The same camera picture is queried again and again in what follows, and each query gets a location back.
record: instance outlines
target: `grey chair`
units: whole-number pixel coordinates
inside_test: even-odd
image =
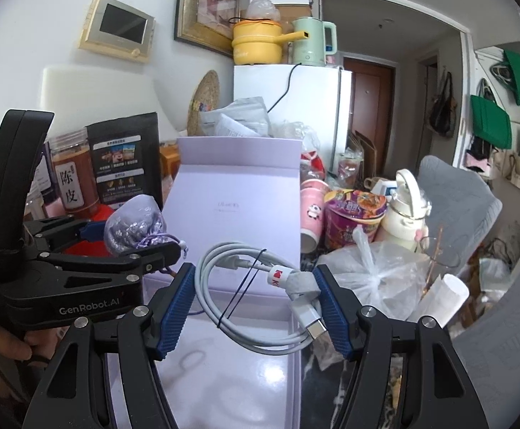
[[[461,258],[458,272],[492,228],[502,202],[479,175],[435,156],[422,159],[417,181],[432,203],[427,218],[429,234],[436,236],[442,225],[442,242],[451,245]]]
[[[453,345],[490,429],[509,428],[520,414],[520,273],[500,302]]]

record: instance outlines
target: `yellow pot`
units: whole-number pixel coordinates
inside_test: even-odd
[[[309,34],[303,31],[282,35],[282,26],[274,21],[240,21],[234,25],[234,63],[279,64],[282,44],[308,38]]]

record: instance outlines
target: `red logo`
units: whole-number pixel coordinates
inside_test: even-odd
[[[276,271],[273,276],[276,278],[276,279],[272,279],[272,285],[275,285],[276,287],[279,287],[280,286],[280,282],[278,281],[279,278],[281,278],[282,276],[282,271]]]

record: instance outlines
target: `white paper roll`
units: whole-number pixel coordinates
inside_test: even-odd
[[[407,321],[417,322],[422,316],[432,316],[444,327],[468,297],[469,288],[458,277],[452,274],[438,277]]]

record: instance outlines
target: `pink paper cup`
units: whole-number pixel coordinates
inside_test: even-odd
[[[303,181],[300,186],[302,190],[303,189],[318,189],[324,194],[329,192],[330,187],[328,184],[326,184],[324,181],[321,181],[319,179],[308,179],[306,181]]]
[[[323,198],[325,193],[314,187],[300,191],[302,253],[311,253],[317,247],[323,231]]]

